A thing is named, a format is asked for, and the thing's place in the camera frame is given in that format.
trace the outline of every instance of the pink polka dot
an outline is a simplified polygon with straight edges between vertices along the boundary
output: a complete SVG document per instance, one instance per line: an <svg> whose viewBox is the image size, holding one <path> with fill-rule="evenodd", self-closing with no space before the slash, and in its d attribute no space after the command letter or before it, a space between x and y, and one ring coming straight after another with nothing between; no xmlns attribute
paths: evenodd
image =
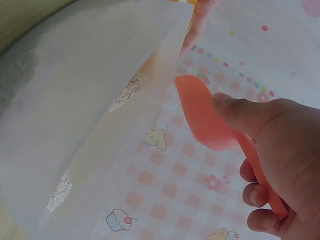
<svg viewBox="0 0 320 240"><path fill-rule="evenodd" d="M265 32L268 31L268 27L266 25L263 25L261 29Z"/></svg>

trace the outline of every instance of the printed pattern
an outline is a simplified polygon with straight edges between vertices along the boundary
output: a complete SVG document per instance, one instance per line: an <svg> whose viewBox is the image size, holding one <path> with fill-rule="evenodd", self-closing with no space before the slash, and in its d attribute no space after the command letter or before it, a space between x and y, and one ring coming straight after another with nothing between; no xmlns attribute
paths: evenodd
<svg viewBox="0 0 320 240"><path fill-rule="evenodd" d="M200 75L212 93L223 91L253 101L273 98L259 84L194 47L177 73ZM242 200L246 182L239 176L244 155L239 147L213 151L193 137L173 84L153 126L123 174L116 196L108 203L92 233L94 240L245 240L266 239L247 227L252 208ZM156 144L157 139L164 145ZM112 231L106 219L114 209L134 216L129 230Z"/></svg>

